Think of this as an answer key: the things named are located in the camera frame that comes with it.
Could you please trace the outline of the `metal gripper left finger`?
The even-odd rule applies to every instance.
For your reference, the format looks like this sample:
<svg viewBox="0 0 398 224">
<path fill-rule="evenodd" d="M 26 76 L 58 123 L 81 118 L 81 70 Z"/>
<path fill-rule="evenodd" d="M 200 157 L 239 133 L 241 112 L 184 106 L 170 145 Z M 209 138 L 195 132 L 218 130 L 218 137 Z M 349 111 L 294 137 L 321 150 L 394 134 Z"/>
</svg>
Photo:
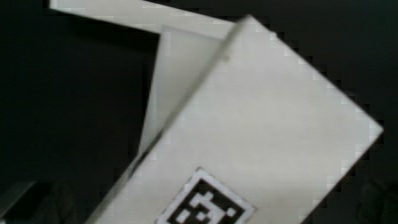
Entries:
<svg viewBox="0 0 398 224">
<path fill-rule="evenodd" d="M 0 195 L 0 224 L 6 224 L 5 215 L 10 212 L 10 209 L 13 208 L 33 185 L 33 182 L 17 182 Z"/>
</svg>

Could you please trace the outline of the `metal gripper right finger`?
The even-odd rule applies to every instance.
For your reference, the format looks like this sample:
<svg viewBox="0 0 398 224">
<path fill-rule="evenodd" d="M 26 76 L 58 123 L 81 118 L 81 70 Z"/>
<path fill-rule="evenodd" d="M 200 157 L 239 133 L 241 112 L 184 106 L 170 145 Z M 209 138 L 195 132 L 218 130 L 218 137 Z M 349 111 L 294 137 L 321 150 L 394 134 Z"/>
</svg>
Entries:
<svg viewBox="0 0 398 224">
<path fill-rule="evenodd" d="M 398 224 L 398 184 L 371 180 L 362 192 L 360 224 Z"/>
</svg>

